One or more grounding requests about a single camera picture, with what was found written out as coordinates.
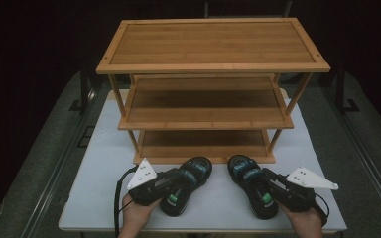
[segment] cable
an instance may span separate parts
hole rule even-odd
[[[114,234],[115,238],[119,236],[119,214],[120,212],[127,206],[128,204],[124,205],[122,208],[119,209],[119,201],[120,201],[120,191],[122,189],[122,183],[123,180],[131,173],[135,173],[138,170],[139,165],[136,165],[134,168],[129,169],[125,174],[123,174],[122,178],[117,182],[116,184],[116,192],[114,194],[114,210],[113,210],[113,215],[114,215]]]

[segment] black cable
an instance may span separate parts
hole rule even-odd
[[[119,236],[119,214],[120,212],[127,206],[129,205],[132,200],[124,205],[122,208],[119,209],[119,201],[120,201],[120,190],[122,189],[122,183],[123,180],[131,173],[135,173],[138,170],[138,165],[136,165],[134,168],[129,169],[125,174],[123,174],[122,178],[117,182],[116,184],[116,192],[114,194],[114,210],[113,210],[113,215],[114,215],[114,234],[115,238]]]
[[[330,210],[329,210],[329,206],[327,205],[326,201],[323,199],[323,197],[321,197],[319,194],[315,193],[316,196],[318,196],[322,201],[323,203],[325,204],[326,206],[326,210],[327,210],[327,214],[326,214],[326,218],[329,217],[329,214],[330,214]]]

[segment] middle shelf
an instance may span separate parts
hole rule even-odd
[[[290,129],[273,73],[135,74],[120,130]]]

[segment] shelf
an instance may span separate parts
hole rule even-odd
[[[258,163],[275,163],[268,146],[265,130],[141,131],[134,163],[147,158],[156,164],[181,164],[191,157],[205,156],[224,164],[236,154]]]
[[[296,18],[126,20],[96,71],[109,76],[135,163],[236,154],[274,163],[292,110],[329,65]],[[278,87],[285,72],[303,74],[288,104]],[[126,100],[115,74],[131,76]],[[267,129],[276,129],[271,139]]]
[[[272,73],[134,75],[121,130],[293,128]]]

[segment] black sandal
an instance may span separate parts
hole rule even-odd
[[[184,162],[177,171],[176,185],[160,203],[162,211],[169,216],[181,215],[191,194],[206,183],[211,171],[212,163],[205,157],[194,157]]]
[[[255,160],[242,155],[233,156],[228,160],[228,172],[246,192],[256,217],[267,220],[277,215],[278,204],[267,189],[269,179]]]

